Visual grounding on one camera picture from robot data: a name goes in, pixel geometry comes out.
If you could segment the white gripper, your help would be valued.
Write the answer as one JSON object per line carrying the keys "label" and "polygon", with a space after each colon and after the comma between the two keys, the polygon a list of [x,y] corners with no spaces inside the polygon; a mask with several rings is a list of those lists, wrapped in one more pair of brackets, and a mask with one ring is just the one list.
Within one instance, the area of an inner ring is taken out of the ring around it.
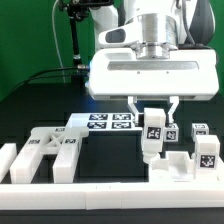
{"label": "white gripper", "polygon": [[95,100],[125,100],[136,126],[144,125],[139,100],[169,98],[168,122],[179,105],[211,99],[219,90],[216,53],[211,50],[175,50],[168,59],[138,60],[129,48],[102,49],[90,64],[89,93]]}

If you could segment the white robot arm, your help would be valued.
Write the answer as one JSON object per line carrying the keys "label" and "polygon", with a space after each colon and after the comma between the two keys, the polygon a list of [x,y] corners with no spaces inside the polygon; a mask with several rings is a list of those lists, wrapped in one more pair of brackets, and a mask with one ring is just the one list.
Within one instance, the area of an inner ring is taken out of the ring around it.
{"label": "white robot arm", "polygon": [[180,101],[211,99],[219,90],[215,32],[209,0],[123,0],[120,14],[93,14],[97,52],[90,64],[95,100],[126,100],[135,123],[146,117],[135,103],[166,100],[173,121]]}

